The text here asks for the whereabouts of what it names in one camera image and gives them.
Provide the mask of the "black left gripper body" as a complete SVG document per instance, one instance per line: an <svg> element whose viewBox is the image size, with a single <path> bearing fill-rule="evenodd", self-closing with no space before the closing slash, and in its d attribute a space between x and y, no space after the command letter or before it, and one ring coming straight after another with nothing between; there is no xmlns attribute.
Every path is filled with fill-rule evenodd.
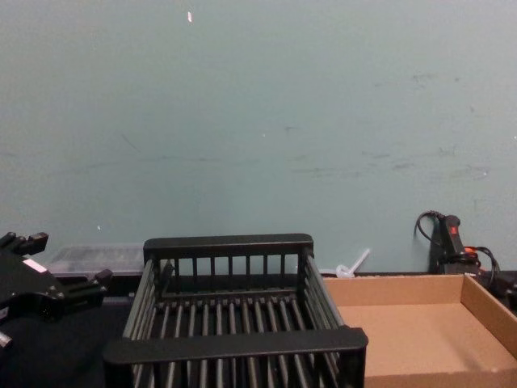
<svg viewBox="0 0 517 388"><path fill-rule="evenodd" d="M1 253L1 323L21 317L53 321L65 314L59 280L32 259Z"/></svg>

